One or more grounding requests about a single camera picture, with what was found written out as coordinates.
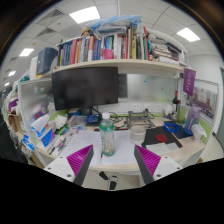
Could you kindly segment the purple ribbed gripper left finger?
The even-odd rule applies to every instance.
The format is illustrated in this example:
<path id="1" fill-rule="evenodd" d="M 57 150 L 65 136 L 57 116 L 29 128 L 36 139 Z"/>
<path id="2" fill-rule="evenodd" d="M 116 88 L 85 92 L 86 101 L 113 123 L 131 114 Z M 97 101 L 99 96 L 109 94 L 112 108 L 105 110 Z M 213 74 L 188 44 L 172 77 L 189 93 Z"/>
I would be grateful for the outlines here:
<path id="1" fill-rule="evenodd" d="M 66 157 L 75 175 L 74 184 L 78 186 L 83 184 L 93 154 L 93 146 L 89 145 Z"/>

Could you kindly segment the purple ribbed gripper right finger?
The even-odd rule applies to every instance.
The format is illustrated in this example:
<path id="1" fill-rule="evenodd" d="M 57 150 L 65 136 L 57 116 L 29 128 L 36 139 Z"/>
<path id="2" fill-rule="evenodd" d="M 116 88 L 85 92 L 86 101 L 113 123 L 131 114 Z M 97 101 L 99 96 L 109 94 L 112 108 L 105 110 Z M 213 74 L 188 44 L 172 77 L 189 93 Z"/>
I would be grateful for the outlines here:
<path id="1" fill-rule="evenodd" d="M 138 163 L 144 184 L 148 185 L 152 183 L 154 181 L 153 175 L 161 157 L 138 145 L 134 148 L 134 156 Z"/>

